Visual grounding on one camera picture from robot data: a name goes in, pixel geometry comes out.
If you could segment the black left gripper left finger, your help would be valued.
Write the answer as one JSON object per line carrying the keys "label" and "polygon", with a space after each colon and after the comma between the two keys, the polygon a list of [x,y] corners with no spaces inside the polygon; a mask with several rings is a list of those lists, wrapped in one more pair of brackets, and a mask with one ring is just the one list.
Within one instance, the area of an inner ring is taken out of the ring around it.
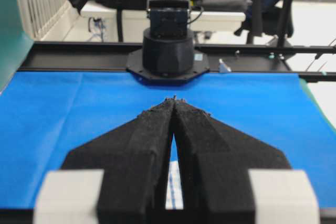
{"label": "black left gripper left finger", "polygon": [[99,223],[150,223],[164,210],[174,105],[165,99],[67,154],[61,169],[104,170]]}

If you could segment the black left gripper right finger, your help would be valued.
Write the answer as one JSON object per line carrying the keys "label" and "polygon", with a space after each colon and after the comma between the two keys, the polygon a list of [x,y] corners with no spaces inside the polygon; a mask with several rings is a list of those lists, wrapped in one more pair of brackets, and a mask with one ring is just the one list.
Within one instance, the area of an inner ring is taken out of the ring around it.
{"label": "black left gripper right finger", "polygon": [[196,223],[255,223],[249,169],[290,169],[285,154],[207,112],[175,101],[173,133],[184,208]]}

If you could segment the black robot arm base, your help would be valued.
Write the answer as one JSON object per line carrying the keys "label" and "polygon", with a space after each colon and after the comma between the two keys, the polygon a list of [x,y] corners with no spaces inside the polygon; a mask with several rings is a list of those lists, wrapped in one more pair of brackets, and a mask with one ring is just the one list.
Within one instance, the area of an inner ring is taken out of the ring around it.
{"label": "black robot arm base", "polygon": [[149,28],[142,48],[129,53],[127,71],[153,82],[187,82],[209,72],[205,53],[195,49],[190,0],[148,0]]}

